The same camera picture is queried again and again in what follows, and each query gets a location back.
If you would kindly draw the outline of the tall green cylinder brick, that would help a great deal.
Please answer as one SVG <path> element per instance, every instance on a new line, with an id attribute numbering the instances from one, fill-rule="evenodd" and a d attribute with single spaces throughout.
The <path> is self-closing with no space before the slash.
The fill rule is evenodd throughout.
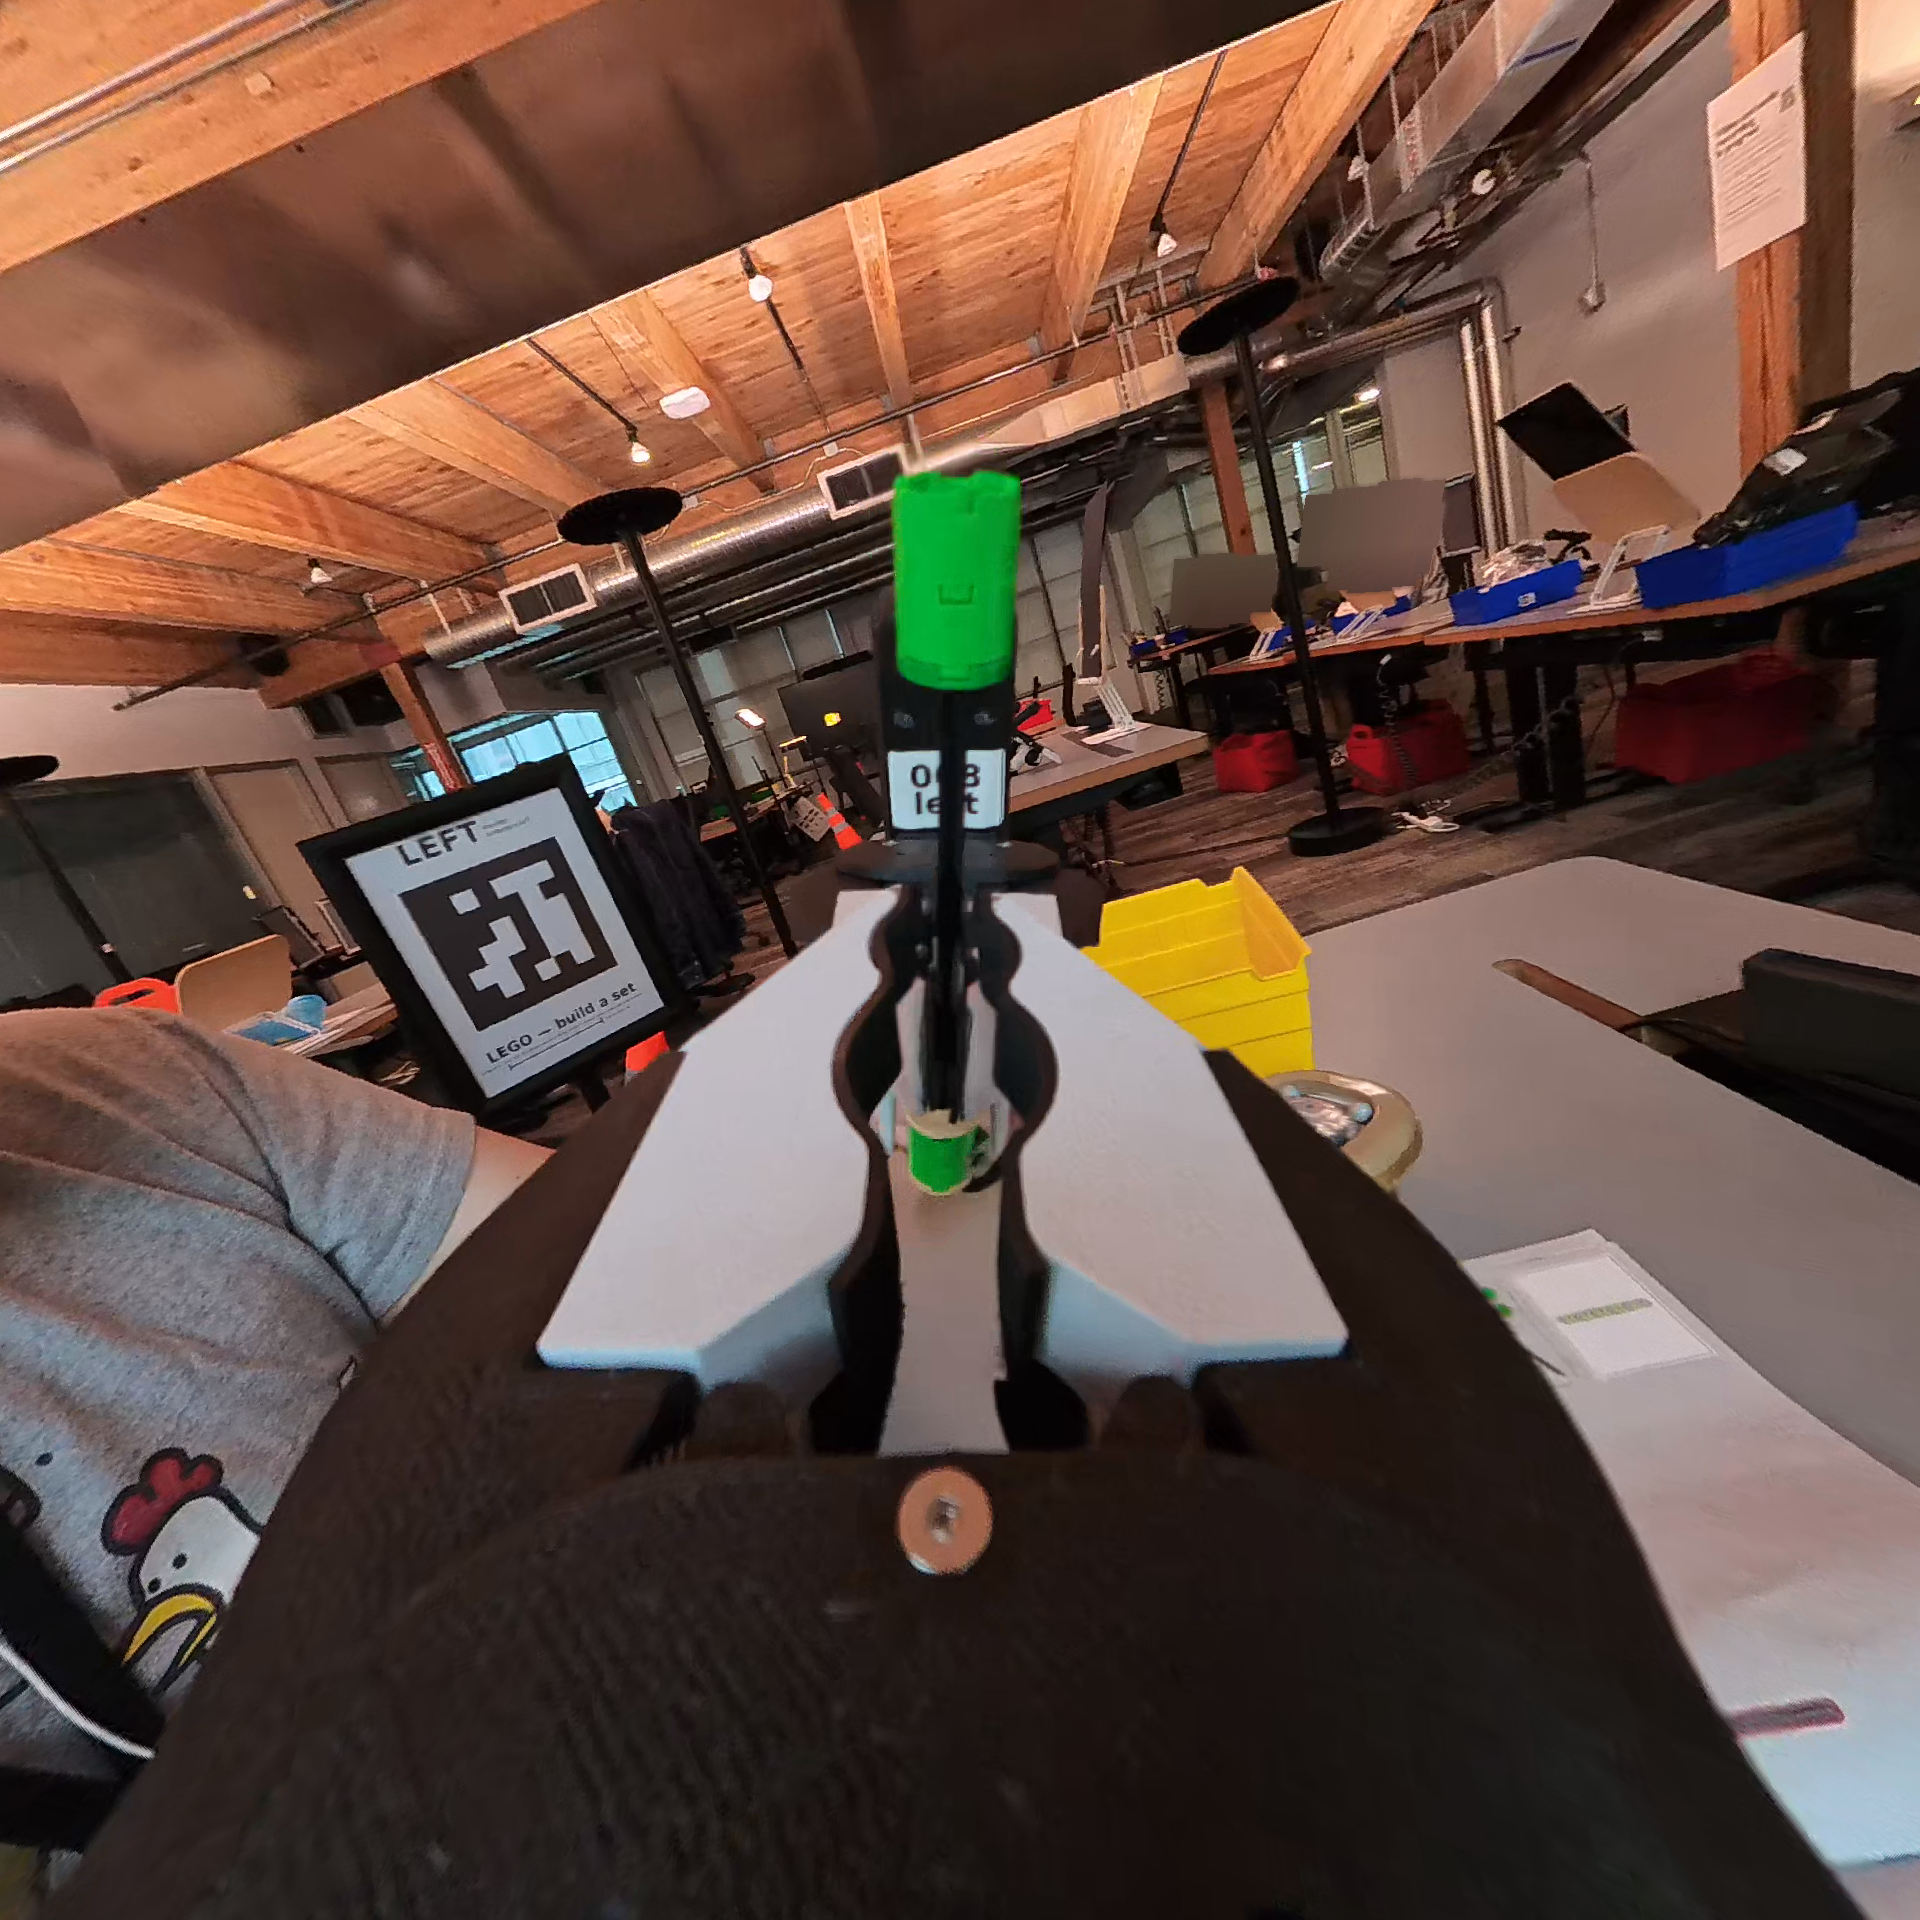
<path id="1" fill-rule="evenodd" d="M 889 493 L 894 664 L 905 684 L 972 694 L 1014 677 L 1022 481 L 908 471 Z"/>

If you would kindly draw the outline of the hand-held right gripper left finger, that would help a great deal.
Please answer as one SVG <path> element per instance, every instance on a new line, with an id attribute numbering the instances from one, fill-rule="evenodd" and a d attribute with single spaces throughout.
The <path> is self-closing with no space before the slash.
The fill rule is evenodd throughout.
<path id="1" fill-rule="evenodd" d="M 878 1006 L 905 889 L 829 927 L 671 1061 L 657 1109 L 538 1337 L 551 1369 L 768 1386 L 823 1451 L 905 1454 L 937 1217 L 904 1177 L 896 1097 L 848 1034 Z"/>

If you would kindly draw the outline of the blue storage bin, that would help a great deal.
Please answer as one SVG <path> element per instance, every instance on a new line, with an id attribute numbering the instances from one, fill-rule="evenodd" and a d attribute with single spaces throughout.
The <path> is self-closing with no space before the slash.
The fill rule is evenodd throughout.
<path id="1" fill-rule="evenodd" d="M 1820 571 L 1839 560 L 1858 531 L 1860 510 L 1843 499 L 1741 539 L 1667 547 L 1635 568 L 1640 606 L 1667 612 Z"/>
<path id="2" fill-rule="evenodd" d="M 1528 612 L 1567 604 L 1575 599 L 1584 575 L 1581 557 L 1570 555 L 1494 584 L 1454 591 L 1449 594 L 1451 625 L 1457 629 L 1501 625 Z"/>

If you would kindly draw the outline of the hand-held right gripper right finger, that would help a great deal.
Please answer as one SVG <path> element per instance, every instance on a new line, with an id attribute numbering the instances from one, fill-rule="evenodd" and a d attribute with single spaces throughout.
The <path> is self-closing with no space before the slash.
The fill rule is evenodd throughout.
<path id="1" fill-rule="evenodd" d="M 991 1386 L 1011 1451 L 1076 1450 L 1138 1379 L 1338 1358 L 1350 1340 L 1211 1054 L 1100 972 L 1051 897 L 973 912 L 1007 1128 Z"/>

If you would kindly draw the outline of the dark computer monitor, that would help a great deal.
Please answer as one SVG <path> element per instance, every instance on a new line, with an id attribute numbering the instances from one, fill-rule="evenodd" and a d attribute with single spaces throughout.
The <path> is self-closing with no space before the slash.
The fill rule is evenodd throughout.
<path id="1" fill-rule="evenodd" d="M 882 743 L 882 688 L 878 661 L 857 654 L 779 690 L 788 732 L 807 756 L 834 750 L 875 754 Z"/>

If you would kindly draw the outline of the grey desk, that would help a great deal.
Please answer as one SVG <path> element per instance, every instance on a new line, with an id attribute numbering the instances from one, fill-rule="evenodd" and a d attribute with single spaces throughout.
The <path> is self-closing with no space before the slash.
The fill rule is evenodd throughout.
<path id="1" fill-rule="evenodd" d="M 1317 1058 L 1407 1095 L 1424 1151 L 1381 1194 L 1251 1071 L 1219 1071 L 1350 1340 L 1332 1358 L 1203 1368 L 1207 1423 L 1236 1451 L 1323 1468 L 1501 1546 L 1619 1534 L 1594 1451 L 1465 1271 L 1594 1231 L 1915 1485 L 1915 1185 L 1505 972 L 1559 963 L 1596 988 L 1682 995 L 1727 985 L 1778 926 L 1834 955 L 1911 948 L 1596 858 L 1323 936 Z"/>

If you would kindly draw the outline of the wooden chair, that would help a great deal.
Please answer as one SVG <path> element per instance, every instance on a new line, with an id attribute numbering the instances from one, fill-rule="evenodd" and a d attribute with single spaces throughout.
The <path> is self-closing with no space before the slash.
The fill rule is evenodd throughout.
<path id="1" fill-rule="evenodd" d="M 277 1016 L 296 995 L 291 948 L 267 932 L 183 963 L 173 982 L 180 1017 L 215 1034 Z"/>

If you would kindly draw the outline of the framed marker sign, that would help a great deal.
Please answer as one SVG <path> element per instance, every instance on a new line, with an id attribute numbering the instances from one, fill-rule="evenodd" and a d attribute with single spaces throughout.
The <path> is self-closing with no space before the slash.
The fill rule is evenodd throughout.
<path id="1" fill-rule="evenodd" d="M 564 758 L 297 852 L 418 1059 L 475 1120 L 581 1083 L 692 1010 Z"/>

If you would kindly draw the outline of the white paper notice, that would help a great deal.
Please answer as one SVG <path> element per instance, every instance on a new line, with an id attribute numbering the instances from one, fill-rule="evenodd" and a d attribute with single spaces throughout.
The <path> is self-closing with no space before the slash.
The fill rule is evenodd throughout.
<path id="1" fill-rule="evenodd" d="M 1717 272 L 1807 220 L 1806 36 L 1790 36 L 1705 108 Z"/>

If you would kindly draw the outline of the black rectangular case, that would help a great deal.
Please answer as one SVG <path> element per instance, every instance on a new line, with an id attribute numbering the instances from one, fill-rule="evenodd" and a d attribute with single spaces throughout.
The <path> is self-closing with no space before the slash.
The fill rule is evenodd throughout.
<path id="1" fill-rule="evenodd" d="M 1790 948 L 1739 961 L 1739 983 L 1640 1020 L 1662 1038 L 1786 1091 L 1915 1116 L 1918 975 Z"/>

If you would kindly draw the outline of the open instruction booklet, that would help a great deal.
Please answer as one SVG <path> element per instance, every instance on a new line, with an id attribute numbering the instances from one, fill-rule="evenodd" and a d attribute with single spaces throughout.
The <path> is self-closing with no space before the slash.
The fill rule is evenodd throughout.
<path id="1" fill-rule="evenodd" d="M 1834 1868 L 1913 1862 L 1918 1491 L 1594 1229 L 1467 1259 L 1594 1454 L 1702 1685 Z"/>

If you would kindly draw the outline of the yellow storage bin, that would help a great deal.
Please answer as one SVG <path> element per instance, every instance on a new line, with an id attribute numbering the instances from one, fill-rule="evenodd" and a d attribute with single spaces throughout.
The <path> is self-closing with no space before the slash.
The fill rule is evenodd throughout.
<path id="1" fill-rule="evenodd" d="M 1312 948 L 1246 867 L 1102 906 L 1086 957 L 1255 1078 L 1316 1067 Z"/>

